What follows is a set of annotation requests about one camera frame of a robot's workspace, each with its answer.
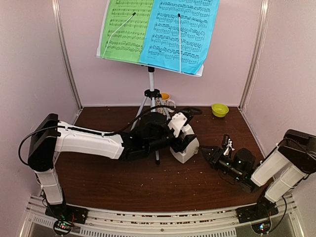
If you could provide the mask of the white metronome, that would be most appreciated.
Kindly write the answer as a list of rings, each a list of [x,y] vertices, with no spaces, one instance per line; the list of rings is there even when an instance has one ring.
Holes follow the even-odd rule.
[[[185,125],[170,146],[172,155],[181,163],[187,162],[192,156],[198,153],[199,141],[197,135],[194,134],[192,127]]]

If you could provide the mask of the white perforated music stand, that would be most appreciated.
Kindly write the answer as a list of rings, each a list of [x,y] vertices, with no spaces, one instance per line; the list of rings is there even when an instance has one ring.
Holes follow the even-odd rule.
[[[150,109],[154,109],[155,112],[157,112],[156,111],[157,108],[168,108],[168,109],[175,110],[176,108],[164,105],[162,101],[161,101],[161,105],[156,106],[156,98],[160,98],[161,97],[161,92],[158,89],[155,88],[154,73],[155,73],[156,69],[164,69],[164,68],[156,68],[156,67],[154,67],[152,65],[145,65],[145,64],[142,64],[140,62],[139,62],[138,65],[146,67],[147,70],[148,70],[148,74],[149,74],[149,84],[150,84],[150,86],[144,92],[144,99],[143,99],[144,102],[150,102],[150,104],[151,104],[150,105]],[[144,111],[143,108],[139,108],[139,110],[137,112],[137,115],[139,115],[143,111]],[[174,115],[174,113],[175,113],[175,111],[173,113],[169,113],[167,110],[165,110],[165,112],[166,112],[165,116],[167,116],[168,118],[172,117]],[[132,128],[134,128],[137,125],[138,125],[137,122],[132,122],[131,126],[126,129],[126,132],[129,132]]]

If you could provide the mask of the blue sheet music page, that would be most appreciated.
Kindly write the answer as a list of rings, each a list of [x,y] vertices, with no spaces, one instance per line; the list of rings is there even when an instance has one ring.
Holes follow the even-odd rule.
[[[140,63],[201,76],[207,58],[218,0],[156,0]]]

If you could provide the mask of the green sheet music page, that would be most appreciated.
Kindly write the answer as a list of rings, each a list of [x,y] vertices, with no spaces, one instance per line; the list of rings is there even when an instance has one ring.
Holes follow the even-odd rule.
[[[96,56],[139,64],[152,0],[109,0],[103,17]]]

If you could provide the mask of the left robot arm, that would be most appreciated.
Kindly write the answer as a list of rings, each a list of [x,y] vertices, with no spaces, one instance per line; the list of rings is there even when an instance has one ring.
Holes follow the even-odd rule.
[[[196,134],[189,122],[202,111],[195,107],[175,109],[172,117],[147,109],[132,122],[138,125],[129,132],[127,124],[118,131],[98,131],[60,121],[57,114],[49,114],[37,129],[28,134],[21,143],[30,139],[28,160],[39,179],[45,194],[47,208],[60,219],[71,215],[65,195],[54,167],[54,154],[75,152],[103,156],[115,160],[146,158],[151,153],[169,147],[173,156],[185,163],[199,148]]]

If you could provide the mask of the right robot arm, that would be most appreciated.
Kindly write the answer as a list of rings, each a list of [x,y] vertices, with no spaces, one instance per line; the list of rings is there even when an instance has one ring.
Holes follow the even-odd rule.
[[[283,139],[258,165],[246,148],[232,153],[232,140],[224,135],[222,146],[201,146],[200,152],[211,168],[220,170],[242,184],[250,193],[264,186],[275,174],[282,174],[263,192],[253,214],[265,217],[286,192],[316,171],[316,137],[289,129]]]

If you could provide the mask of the small yellow-green bowl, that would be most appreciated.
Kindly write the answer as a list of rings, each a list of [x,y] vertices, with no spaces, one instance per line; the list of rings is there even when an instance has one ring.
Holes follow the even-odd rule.
[[[229,112],[229,108],[226,105],[220,104],[220,103],[213,104],[211,106],[211,109],[212,109],[213,115],[218,118],[225,117],[227,113]]]

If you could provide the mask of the floral ceramic mug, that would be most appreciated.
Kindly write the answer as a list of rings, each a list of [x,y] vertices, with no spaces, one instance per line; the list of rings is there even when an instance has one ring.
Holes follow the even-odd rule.
[[[170,98],[170,95],[167,93],[161,93],[160,98],[156,98],[156,106],[161,105],[161,101],[163,102],[164,105],[171,106],[173,108],[176,108],[176,103],[174,100]],[[169,113],[173,113],[174,110],[168,109],[168,108],[157,108],[156,111],[158,113],[161,113],[163,115],[166,115],[165,110],[167,110]]]

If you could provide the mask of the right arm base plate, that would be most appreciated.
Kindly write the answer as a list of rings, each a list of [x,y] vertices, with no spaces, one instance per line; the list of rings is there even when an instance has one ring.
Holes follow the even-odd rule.
[[[277,215],[278,208],[274,204],[256,203],[236,209],[239,223],[253,222]]]

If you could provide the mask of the right aluminium frame post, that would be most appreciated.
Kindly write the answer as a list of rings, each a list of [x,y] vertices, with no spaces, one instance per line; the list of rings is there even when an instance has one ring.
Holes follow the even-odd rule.
[[[242,98],[239,104],[239,110],[242,113],[246,113],[246,107],[249,104],[252,90],[253,90],[257,73],[259,70],[259,59],[264,48],[266,31],[267,31],[267,26],[268,26],[268,21],[269,21],[270,3],[271,3],[270,0],[261,1],[261,9],[260,9],[257,34],[255,38],[253,53],[251,57],[251,62],[250,62],[249,71],[247,74],[244,91],[243,91]]]

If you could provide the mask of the aluminium frame post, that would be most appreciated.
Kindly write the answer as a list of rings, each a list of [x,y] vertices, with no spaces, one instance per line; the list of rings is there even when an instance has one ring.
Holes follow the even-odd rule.
[[[247,74],[244,91],[243,91],[242,98],[239,104],[239,110],[242,113],[246,113],[246,107],[249,104],[252,90],[253,90],[257,73],[259,70],[259,59],[264,48],[266,31],[267,31],[267,26],[268,26],[268,21],[269,21],[270,3],[271,3],[270,0],[261,1],[261,9],[260,9],[257,34],[255,38],[253,53],[251,57],[251,62],[250,62],[249,71]]]
[[[81,110],[83,108],[80,97],[79,97],[79,92],[75,83],[75,79],[73,76],[73,71],[71,67],[71,62],[69,59],[69,54],[67,50],[67,45],[66,45],[66,40],[65,40],[65,35],[64,35],[64,30],[63,30],[63,24],[62,24],[62,16],[60,12],[60,3],[59,0],[52,0],[52,10],[53,10],[53,15],[55,19],[55,24],[57,28],[57,33],[59,37],[59,42],[60,42],[60,47],[61,47],[61,52],[62,52],[62,58],[63,58],[63,63],[65,66],[67,78],[70,84],[70,89],[73,94],[73,97],[75,99],[77,108]]]

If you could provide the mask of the aluminium front rail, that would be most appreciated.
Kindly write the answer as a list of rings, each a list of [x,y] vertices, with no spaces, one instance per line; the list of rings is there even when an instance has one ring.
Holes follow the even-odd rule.
[[[183,212],[128,212],[85,207],[84,224],[75,224],[66,237],[306,237],[292,195],[286,195],[287,212],[279,226],[268,235],[255,232],[264,221],[272,229],[284,214],[285,204],[277,202],[279,214],[267,219],[241,223],[236,209],[244,206]],[[31,196],[18,237],[58,237],[56,221],[45,215],[42,197]]]

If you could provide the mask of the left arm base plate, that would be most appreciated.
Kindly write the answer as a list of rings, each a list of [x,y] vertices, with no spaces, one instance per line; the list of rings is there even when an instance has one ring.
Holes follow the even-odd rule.
[[[88,210],[82,207],[71,205],[48,205],[45,210],[45,215],[54,217],[55,219],[69,222],[70,224],[78,223],[85,224]]]

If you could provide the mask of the left aluminium frame post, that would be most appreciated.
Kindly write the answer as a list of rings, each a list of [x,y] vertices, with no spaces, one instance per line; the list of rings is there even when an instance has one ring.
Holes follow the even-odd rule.
[[[77,108],[81,110],[83,108],[80,97],[79,97],[79,92],[75,83],[75,79],[73,76],[73,71],[71,67],[71,62],[69,59],[69,54],[67,50],[67,45],[66,45],[66,40],[65,40],[65,35],[64,35],[64,30],[63,30],[63,24],[62,24],[62,16],[60,12],[60,3],[59,0],[52,0],[52,10],[53,10],[53,15],[55,19],[55,24],[57,28],[57,33],[59,37],[59,42],[60,42],[60,47],[61,47],[61,52],[62,52],[62,58],[63,58],[63,63],[65,66],[67,78],[70,84],[70,89],[73,94],[73,97],[75,99]]]

